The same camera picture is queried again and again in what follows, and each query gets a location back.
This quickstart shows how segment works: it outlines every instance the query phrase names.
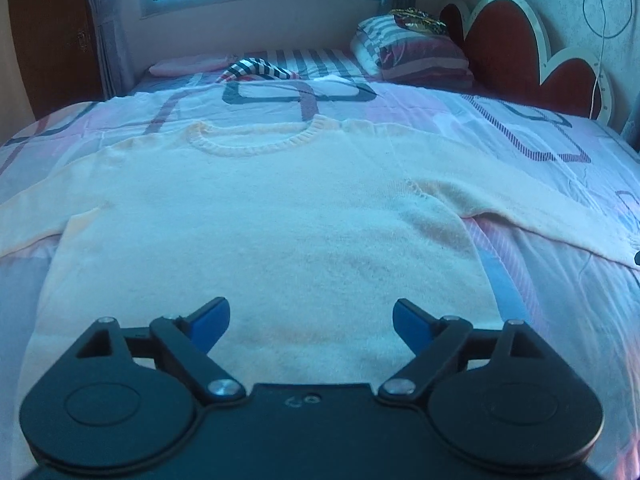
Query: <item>red headboard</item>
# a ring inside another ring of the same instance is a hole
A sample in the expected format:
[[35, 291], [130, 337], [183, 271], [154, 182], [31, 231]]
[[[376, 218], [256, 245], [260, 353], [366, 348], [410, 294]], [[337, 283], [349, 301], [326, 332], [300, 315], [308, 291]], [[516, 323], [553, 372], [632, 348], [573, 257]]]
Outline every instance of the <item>red headboard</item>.
[[[469, 68], [489, 94], [512, 102], [588, 117], [598, 72], [590, 51], [571, 47], [554, 56], [540, 19], [525, 0], [482, 0], [469, 14], [449, 4], [440, 19], [465, 52]], [[603, 70], [596, 86], [593, 117], [609, 123], [613, 95]]]

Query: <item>ribbed neckline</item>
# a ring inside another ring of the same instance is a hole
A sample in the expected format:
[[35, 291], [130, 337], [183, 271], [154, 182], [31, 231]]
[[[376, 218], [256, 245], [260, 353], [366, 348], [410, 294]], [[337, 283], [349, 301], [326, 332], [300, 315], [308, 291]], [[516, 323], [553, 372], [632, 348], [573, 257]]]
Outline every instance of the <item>ribbed neckline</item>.
[[[203, 152], [217, 156], [254, 156], [279, 152], [308, 143], [318, 133], [340, 127], [339, 121], [316, 115], [307, 123], [248, 124], [220, 128], [212, 124], [197, 122], [185, 130], [188, 141]], [[254, 146], [223, 146], [215, 142], [216, 136], [240, 136], [247, 134], [286, 134], [295, 132], [291, 137]]]

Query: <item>metal pivot bolt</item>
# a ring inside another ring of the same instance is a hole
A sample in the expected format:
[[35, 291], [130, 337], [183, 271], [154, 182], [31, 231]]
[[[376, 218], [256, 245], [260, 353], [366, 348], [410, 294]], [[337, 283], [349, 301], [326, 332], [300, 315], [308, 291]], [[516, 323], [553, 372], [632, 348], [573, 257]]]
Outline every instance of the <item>metal pivot bolt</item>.
[[409, 379], [389, 379], [382, 388], [389, 395], [411, 395], [415, 391], [415, 383]]
[[233, 397], [240, 391], [240, 384], [233, 379], [218, 379], [207, 385], [207, 390], [216, 397]]

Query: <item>door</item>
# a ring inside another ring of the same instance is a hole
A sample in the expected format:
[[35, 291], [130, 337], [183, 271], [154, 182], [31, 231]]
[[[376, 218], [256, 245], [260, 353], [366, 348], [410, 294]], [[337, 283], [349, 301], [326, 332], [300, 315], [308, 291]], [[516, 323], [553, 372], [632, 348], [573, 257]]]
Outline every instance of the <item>door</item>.
[[87, 0], [8, 0], [20, 73], [36, 119], [103, 99]]

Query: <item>cable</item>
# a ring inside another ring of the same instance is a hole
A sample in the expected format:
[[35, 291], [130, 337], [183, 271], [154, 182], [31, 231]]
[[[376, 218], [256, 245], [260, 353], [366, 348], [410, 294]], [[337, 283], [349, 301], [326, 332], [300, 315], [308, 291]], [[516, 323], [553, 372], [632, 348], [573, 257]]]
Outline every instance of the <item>cable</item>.
[[[600, 38], [602, 38], [602, 46], [600, 47], [600, 59], [598, 60], [598, 73], [596, 74], [596, 81], [594, 81], [593, 83], [593, 92], [591, 92], [591, 109], [589, 111], [589, 118], [590, 120], [593, 119], [593, 109], [595, 107], [595, 102], [596, 102], [596, 88], [598, 87], [598, 81], [600, 81], [600, 73], [602, 71], [602, 57], [604, 56], [604, 40], [606, 40], [606, 36], [605, 36], [605, 30], [607, 28], [607, 11], [604, 8], [604, 0], [600, 0], [600, 6], [602, 7], [602, 35], [598, 34], [598, 36]], [[584, 12], [584, 2], [582, 4], [582, 12]]]
[[603, 32], [601, 35], [593, 27], [591, 27], [591, 23], [589, 23], [589, 19], [587, 18], [586, 3], [587, 3], [587, 0], [582, 0], [582, 15], [584, 16], [584, 21], [587, 23], [587, 27], [589, 27], [591, 32], [593, 32], [596, 36], [598, 36], [599, 38], [604, 37], [605, 40], [613, 40], [614, 38], [617, 38], [620, 34], [622, 34], [631, 23], [631, 20], [633, 19], [633, 16], [634, 16], [634, 0], [629, 0], [629, 8], [630, 8], [629, 18], [628, 20], [626, 20], [625, 25], [623, 25], [623, 27], [615, 34], [611, 34], [610, 36], [605, 36]]

